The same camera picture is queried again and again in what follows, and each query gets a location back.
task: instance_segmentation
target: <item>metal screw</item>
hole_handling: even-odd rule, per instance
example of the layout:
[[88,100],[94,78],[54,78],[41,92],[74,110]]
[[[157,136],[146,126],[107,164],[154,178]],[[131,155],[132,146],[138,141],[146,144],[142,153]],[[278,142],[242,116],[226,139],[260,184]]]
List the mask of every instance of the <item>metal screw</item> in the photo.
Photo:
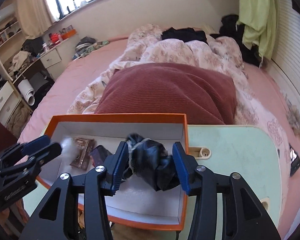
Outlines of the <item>metal screw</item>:
[[232,174],[232,178],[234,178],[234,179],[240,179],[241,175],[239,173],[235,172],[235,173]]
[[197,166],[197,171],[205,171],[206,170],[206,167],[203,166],[203,165],[198,165]]
[[105,170],[105,167],[102,166],[102,165],[99,165],[99,166],[97,166],[97,167],[95,168],[95,171],[96,171],[96,172],[102,172],[102,171],[104,171],[104,170]]
[[68,179],[69,178],[69,174],[68,173],[62,173],[60,175],[60,179]]

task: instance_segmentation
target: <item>white rolled paper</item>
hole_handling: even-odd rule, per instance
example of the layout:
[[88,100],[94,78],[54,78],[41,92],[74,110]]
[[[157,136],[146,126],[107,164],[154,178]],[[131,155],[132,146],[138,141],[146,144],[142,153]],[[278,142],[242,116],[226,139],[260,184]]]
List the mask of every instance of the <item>white rolled paper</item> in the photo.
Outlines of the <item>white rolled paper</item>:
[[34,89],[29,83],[27,79],[22,80],[19,85],[18,89],[20,90],[21,94],[23,95],[25,101],[30,105],[34,105]]

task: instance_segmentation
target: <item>open box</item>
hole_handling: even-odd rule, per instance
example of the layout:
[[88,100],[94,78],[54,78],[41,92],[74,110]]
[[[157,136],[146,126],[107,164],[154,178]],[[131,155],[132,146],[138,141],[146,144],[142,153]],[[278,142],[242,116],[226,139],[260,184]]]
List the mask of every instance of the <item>open box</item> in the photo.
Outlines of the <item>open box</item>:
[[[54,116],[45,134],[51,142],[61,142],[65,136],[93,138],[115,153],[119,143],[130,133],[138,133],[164,145],[172,155],[172,145],[180,141],[188,151],[185,114],[83,114]],[[61,156],[42,167],[37,178],[46,188],[64,172],[72,176],[87,171],[65,166]],[[181,186],[167,191],[155,191],[142,178],[131,176],[120,185],[113,197],[105,197],[109,220],[130,227],[149,230],[181,231],[184,227],[187,196]],[[79,196],[79,209],[83,210],[83,196]]]

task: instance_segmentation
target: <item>light green cloth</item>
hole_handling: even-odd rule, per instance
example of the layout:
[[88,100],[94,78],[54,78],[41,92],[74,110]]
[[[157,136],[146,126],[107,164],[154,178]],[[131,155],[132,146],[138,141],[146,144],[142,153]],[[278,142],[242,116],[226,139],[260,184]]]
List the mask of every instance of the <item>light green cloth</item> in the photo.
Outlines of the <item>light green cloth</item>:
[[251,49],[259,46],[259,55],[271,59],[277,25],[275,0],[240,0],[239,20],[245,24],[242,43]]

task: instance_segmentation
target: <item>mattress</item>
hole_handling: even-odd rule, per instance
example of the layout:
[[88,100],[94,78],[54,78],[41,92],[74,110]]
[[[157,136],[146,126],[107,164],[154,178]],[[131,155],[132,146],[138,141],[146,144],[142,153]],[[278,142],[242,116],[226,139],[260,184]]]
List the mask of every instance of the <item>mattress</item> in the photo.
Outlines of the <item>mattress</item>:
[[[18,142],[27,142],[39,137],[53,115],[66,114],[75,97],[124,52],[126,45],[127,40],[124,38],[112,39],[109,45],[72,61],[34,111]],[[255,95],[263,106],[275,115],[285,129],[290,144],[300,155],[300,138],[294,135],[287,121],[287,105],[279,87],[266,71],[255,66],[245,64],[245,72]],[[289,179],[287,205],[278,227],[281,237],[288,232],[299,207],[300,169]]]

